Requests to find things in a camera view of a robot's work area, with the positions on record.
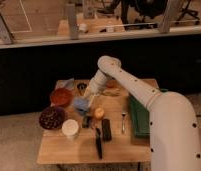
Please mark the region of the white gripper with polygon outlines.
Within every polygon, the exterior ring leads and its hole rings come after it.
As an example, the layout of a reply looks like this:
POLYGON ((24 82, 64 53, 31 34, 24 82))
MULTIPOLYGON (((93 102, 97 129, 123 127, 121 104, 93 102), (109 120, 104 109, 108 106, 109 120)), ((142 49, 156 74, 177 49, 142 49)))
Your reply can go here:
POLYGON ((94 77, 90 80, 84 92, 84 97, 89 98, 92 95, 100 94, 105 89, 108 79, 109 77, 105 73, 98 70, 94 77))

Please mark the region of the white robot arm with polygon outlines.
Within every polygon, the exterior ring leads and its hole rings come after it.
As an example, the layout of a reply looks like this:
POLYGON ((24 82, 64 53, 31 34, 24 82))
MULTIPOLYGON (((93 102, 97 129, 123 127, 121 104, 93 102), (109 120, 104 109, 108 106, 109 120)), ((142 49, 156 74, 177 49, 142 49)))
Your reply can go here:
POLYGON ((85 97, 99 94, 114 78, 149 111, 151 171, 201 171, 201 143, 191 102, 164 92, 121 68, 121 61, 101 56, 85 97))

